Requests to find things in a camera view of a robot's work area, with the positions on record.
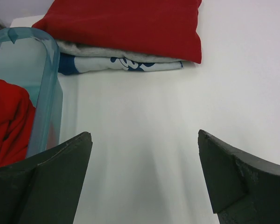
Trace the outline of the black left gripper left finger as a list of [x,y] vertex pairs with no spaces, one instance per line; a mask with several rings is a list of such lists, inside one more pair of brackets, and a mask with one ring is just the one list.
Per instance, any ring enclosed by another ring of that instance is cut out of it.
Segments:
[[89,132],[0,168],[0,224],[71,224],[92,149]]

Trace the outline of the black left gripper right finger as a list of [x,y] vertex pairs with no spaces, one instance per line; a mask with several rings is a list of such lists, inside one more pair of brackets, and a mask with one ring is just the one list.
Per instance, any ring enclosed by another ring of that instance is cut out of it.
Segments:
[[213,213],[221,224],[280,224],[280,165],[198,132]]

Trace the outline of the bright red t-shirt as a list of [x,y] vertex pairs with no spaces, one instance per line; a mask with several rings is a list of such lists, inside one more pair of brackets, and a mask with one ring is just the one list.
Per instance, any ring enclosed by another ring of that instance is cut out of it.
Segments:
[[28,92],[0,79],[0,167],[25,159],[34,115]]

